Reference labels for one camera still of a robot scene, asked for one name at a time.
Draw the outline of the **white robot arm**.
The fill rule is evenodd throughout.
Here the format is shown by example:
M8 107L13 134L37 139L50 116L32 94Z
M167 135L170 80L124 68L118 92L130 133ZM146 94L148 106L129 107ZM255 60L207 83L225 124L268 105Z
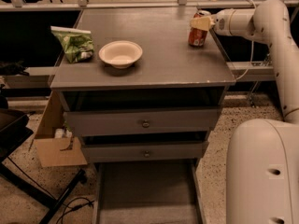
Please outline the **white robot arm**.
M299 48L288 9L267 0L194 19L191 26L265 44L281 109L280 120L251 119L235 128L226 156L225 212L216 217L208 206L207 224L299 224Z

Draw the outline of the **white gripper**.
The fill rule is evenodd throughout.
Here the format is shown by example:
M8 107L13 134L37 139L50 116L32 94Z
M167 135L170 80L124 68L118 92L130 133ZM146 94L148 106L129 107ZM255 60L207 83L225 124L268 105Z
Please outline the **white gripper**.
M190 26L195 29L209 31L212 27L217 35L231 36L230 19L233 14L231 9L223 9L211 16L196 17L191 19Z

